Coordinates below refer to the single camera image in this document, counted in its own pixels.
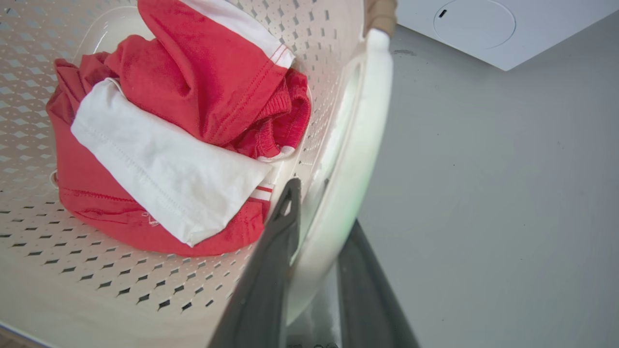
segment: laundry basket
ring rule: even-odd
[[[302,183],[289,321],[346,241],[383,133],[394,5],[367,2],[231,0],[280,38],[308,76],[310,124],[293,158],[269,177],[273,201],[288,179]],[[203,258],[136,250],[65,211],[49,179],[52,62],[114,50],[132,33],[148,37],[136,0],[2,3],[0,326],[50,347],[205,347],[252,246]]]

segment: white appliance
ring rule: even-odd
[[[619,0],[399,0],[398,23],[505,71],[619,10]]]

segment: stitching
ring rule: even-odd
[[[114,144],[113,142],[111,142],[105,135],[99,133],[97,130],[92,129],[90,126],[85,125],[84,123],[81,122],[81,120],[78,120],[76,118],[76,120],[74,121],[74,124],[77,123],[77,126],[80,126],[82,128],[84,128],[86,131],[91,132],[93,135],[98,136],[101,140],[105,141],[109,146],[112,146],[114,149],[116,149],[116,151],[118,151],[121,155],[124,156],[124,159],[126,162],[128,162],[129,165],[131,165],[132,167],[134,167],[135,169],[137,169],[138,174],[141,175],[141,177],[143,177],[144,179],[148,180],[150,182],[150,184],[157,190],[158,193],[160,193],[164,198],[167,198],[169,200],[169,202],[159,202],[159,203],[163,203],[164,206],[168,207],[168,208],[177,208],[177,210],[179,211],[172,211],[172,213],[174,213],[174,215],[183,218],[184,216],[179,214],[179,213],[183,213],[186,215],[189,215],[188,213],[190,213],[191,215],[194,215],[195,212],[191,211],[188,212],[187,209],[181,207],[176,201],[174,201],[171,197],[169,197],[169,195],[167,195],[165,192],[163,192],[161,190],[161,188],[155,184],[154,180],[151,179],[150,176],[148,176],[148,174],[146,174],[145,170],[143,168],[141,168],[140,166],[138,166],[138,164],[136,164],[131,158],[130,156],[128,156],[123,150],[121,150],[116,144]]]
[[[243,111],[243,110],[245,109],[245,106],[246,106],[246,105],[247,105],[247,103],[249,102],[249,99],[250,99],[251,97],[253,97],[253,96],[254,96],[254,94],[256,93],[256,90],[257,90],[257,89],[258,89],[258,87],[261,85],[262,81],[265,79],[265,76],[262,76],[262,77],[260,78],[260,81],[258,81],[258,82],[256,82],[256,80],[257,80],[257,79],[258,79],[261,75],[266,75],[266,73],[270,71],[270,69],[268,69],[267,67],[268,67],[268,65],[273,64],[273,62],[271,61],[271,59],[275,56],[275,54],[277,54],[277,51],[278,51],[278,50],[279,50],[279,49],[280,49],[283,45],[284,45],[284,44],[283,44],[283,43],[281,43],[281,44],[277,47],[277,49],[273,52],[273,54],[269,57],[269,59],[268,59],[268,60],[264,63],[264,65],[260,68],[260,70],[258,71],[258,73],[256,74],[256,76],[254,76],[254,79],[253,79],[253,80],[251,81],[251,83],[249,84],[249,87],[247,88],[247,90],[249,90],[249,89],[250,89],[250,88],[254,85],[254,83],[257,83],[257,84],[256,84],[256,86],[254,86],[254,89],[253,89],[250,93],[245,93],[245,94],[243,95],[243,98],[241,99],[241,102],[239,102],[239,104],[237,104],[237,105],[236,105],[236,107],[235,107],[235,108],[234,108],[231,112],[229,112],[228,117],[226,118],[225,122],[223,122],[223,124],[222,124],[222,125],[221,125],[221,127],[220,127],[220,130],[221,130],[222,132],[225,132],[225,131],[227,131],[227,130],[228,130],[228,128],[230,128],[230,123],[231,123],[231,121],[234,119],[234,118],[232,117],[232,115],[236,114],[237,112],[241,112],[241,111]]]
[[[114,196],[108,196],[106,194],[94,193],[94,192],[90,192],[90,191],[82,191],[82,190],[78,190],[78,189],[70,189],[70,188],[65,188],[65,187],[60,187],[60,189],[63,190],[63,191],[69,191],[69,192],[60,192],[60,194],[63,194],[65,196],[75,196],[75,197],[90,196],[90,197],[97,197],[97,198],[101,198],[101,199],[106,199],[108,201],[127,202],[127,203],[138,204],[133,199],[118,198],[118,197],[114,197]]]

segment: red clothing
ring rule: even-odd
[[[77,142],[70,130],[75,113],[92,86],[117,78],[139,108],[209,144],[268,158],[303,136],[310,117],[306,77],[177,0],[142,1],[139,11],[156,39],[130,36],[112,54],[84,56],[79,68],[54,62],[59,85],[46,109],[56,135],[60,201],[81,221],[138,249],[183,256],[237,250],[260,236],[268,201],[249,198],[222,232],[190,248],[149,224],[146,211]]]

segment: basket handle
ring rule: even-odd
[[[365,0],[364,36],[372,28],[386,32],[390,37],[396,29],[396,0]]]

